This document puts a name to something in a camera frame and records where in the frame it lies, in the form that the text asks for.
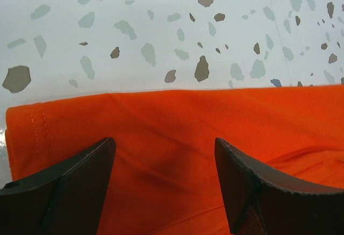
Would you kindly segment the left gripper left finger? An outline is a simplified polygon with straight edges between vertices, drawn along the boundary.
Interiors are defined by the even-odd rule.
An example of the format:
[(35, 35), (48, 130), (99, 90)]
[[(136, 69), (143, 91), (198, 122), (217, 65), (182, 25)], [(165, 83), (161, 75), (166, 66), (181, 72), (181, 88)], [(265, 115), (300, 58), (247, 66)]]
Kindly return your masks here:
[(1, 234), (96, 234), (116, 143), (104, 138), (1, 189)]

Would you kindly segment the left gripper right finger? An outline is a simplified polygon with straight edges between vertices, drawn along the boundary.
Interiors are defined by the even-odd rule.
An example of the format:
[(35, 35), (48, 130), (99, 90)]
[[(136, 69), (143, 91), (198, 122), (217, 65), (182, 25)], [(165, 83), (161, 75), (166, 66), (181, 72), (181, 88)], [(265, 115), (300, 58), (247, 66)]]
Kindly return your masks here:
[(231, 234), (343, 234), (343, 189), (305, 181), (215, 140)]

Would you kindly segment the orange t shirt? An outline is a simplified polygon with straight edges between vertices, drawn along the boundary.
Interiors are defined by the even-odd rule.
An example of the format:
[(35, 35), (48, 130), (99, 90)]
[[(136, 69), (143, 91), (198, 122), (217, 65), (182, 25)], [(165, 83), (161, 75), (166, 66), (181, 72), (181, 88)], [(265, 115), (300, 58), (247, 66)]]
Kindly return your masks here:
[(214, 141), (343, 187), (343, 86), (102, 94), (9, 108), (12, 178), (105, 137), (117, 145), (99, 234), (229, 234)]

